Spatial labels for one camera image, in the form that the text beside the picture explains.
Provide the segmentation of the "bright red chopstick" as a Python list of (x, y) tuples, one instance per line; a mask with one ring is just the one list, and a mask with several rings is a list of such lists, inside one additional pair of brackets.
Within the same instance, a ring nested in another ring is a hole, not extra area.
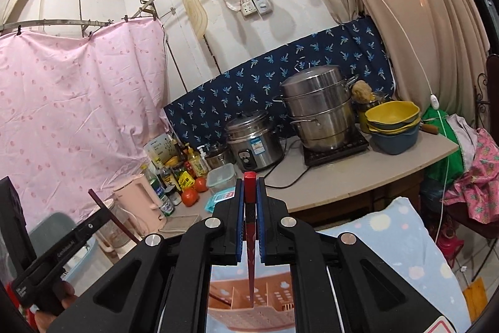
[(245, 200), (245, 236), (247, 247), (249, 303), (254, 307), (254, 256), (256, 241), (256, 191), (257, 175), (255, 172), (245, 172), (244, 175), (244, 200)]

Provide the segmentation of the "thin maroon chopstick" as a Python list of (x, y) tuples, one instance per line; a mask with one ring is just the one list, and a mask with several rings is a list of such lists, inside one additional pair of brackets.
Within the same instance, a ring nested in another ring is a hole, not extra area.
[(126, 235), (129, 237), (130, 240), (132, 240), (134, 243), (139, 244), (139, 239), (137, 239), (136, 236), (131, 233), (130, 230), (125, 227), (125, 224), (123, 224), (121, 221), (119, 221), (119, 218), (117, 218), (111, 210), (107, 208), (107, 206), (102, 202), (100, 197), (97, 195), (97, 193), (93, 189), (88, 190), (89, 196), (92, 198), (92, 200), (96, 203), (96, 205), (103, 210), (106, 214), (107, 217)]

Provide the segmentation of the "white kitchen appliance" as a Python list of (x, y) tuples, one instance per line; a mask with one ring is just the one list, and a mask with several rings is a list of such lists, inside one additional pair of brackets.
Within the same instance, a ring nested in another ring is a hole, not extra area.
[[(131, 224), (129, 222), (128, 213), (114, 198), (105, 200), (104, 204), (107, 209), (127, 227), (127, 229), (130, 229)], [(117, 249), (121, 249), (132, 241), (132, 239), (113, 221), (107, 221), (107, 223), (95, 233), (95, 236), (99, 245), (106, 253), (112, 253)]]

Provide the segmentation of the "white plastic storage bin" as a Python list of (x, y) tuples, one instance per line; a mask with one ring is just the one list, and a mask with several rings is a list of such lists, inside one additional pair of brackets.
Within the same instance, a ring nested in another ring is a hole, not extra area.
[(68, 228), (68, 223), (73, 221), (63, 213), (45, 218), (29, 232), (36, 259), (22, 278), (40, 286), (54, 282), (65, 270), (65, 264), (93, 239), (93, 234), (108, 219), (107, 212), (99, 210), (81, 224)]

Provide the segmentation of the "pink perforated utensil basket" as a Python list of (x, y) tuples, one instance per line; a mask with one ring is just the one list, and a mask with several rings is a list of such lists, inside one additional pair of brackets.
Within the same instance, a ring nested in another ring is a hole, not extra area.
[(293, 328), (291, 275), (286, 271), (257, 277), (253, 293), (244, 279), (212, 282), (208, 315), (236, 332), (275, 332)]

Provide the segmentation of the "pink electric kettle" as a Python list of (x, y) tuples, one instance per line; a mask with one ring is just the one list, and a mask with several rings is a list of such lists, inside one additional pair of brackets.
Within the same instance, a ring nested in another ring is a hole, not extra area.
[(119, 204), (131, 213), (133, 224), (145, 235), (156, 233), (166, 224), (161, 201), (144, 174), (134, 175), (113, 187)]

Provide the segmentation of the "light blue dotted tablecloth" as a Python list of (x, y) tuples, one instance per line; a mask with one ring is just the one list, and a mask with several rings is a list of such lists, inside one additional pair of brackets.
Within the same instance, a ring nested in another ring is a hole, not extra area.
[(354, 233), (445, 315), (455, 331), (465, 332), (471, 326), (458, 280), (407, 198), (395, 198), (385, 210), (321, 233), (333, 237)]

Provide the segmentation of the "red tomato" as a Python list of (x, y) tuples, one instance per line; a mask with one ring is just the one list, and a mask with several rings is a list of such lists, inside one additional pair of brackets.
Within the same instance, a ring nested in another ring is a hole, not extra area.
[(199, 193), (194, 188), (183, 190), (181, 200), (186, 207), (191, 207), (200, 199)]
[(198, 193), (206, 192), (208, 190), (208, 187), (206, 186), (206, 179), (202, 177), (196, 178), (194, 188)]

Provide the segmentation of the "clear lidded food container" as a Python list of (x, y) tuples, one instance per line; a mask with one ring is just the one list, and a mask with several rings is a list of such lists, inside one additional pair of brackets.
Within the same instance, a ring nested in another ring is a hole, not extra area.
[(236, 185), (236, 172), (232, 163), (211, 170), (207, 174), (206, 186), (212, 194), (233, 188)]

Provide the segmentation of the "pink dotted curtain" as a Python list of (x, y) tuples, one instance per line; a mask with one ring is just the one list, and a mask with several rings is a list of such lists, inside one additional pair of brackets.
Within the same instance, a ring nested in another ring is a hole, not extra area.
[(26, 226), (55, 212), (81, 221), (166, 130), (165, 33), (137, 18), (85, 39), (24, 31), (1, 38), (1, 175)]

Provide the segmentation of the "black induction cooker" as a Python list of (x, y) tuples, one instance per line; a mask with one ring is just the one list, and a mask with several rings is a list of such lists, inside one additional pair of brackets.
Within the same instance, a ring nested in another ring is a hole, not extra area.
[(351, 132), (345, 142), (336, 149), (313, 151), (302, 147), (304, 164), (308, 167), (321, 166), (368, 150), (370, 143), (358, 130)]

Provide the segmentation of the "pink floral cloth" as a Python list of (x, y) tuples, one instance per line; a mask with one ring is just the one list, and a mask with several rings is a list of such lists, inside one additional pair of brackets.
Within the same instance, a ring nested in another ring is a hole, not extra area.
[(478, 129), (478, 145), (468, 171), (444, 195), (444, 205), (465, 204), (468, 217), (481, 224), (498, 221), (498, 145)]

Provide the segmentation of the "stainless steel steamer pot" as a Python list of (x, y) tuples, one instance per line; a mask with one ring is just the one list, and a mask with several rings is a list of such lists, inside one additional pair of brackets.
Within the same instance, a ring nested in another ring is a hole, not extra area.
[(336, 65), (316, 66), (280, 84), (278, 100), (286, 105), (304, 147), (328, 151), (345, 143), (354, 126), (351, 88), (358, 78), (345, 79)]

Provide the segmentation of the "dark wooden chair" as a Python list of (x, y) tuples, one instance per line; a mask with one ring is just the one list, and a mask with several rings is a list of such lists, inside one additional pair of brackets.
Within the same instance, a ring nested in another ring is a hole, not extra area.
[(498, 55), (486, 59), (486, 71), (479, 74), (474, 86), (474, 121), (477, 128), (487, 128), (498, 142)]

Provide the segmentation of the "wall power socket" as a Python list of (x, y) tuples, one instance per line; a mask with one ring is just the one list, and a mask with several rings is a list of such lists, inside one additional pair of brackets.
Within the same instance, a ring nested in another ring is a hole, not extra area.
[(272, 3), (269, 0), (248, 0), (241, 5), (242, 16), (249, 17), (255, 13), (265, 16), (273, 12)]

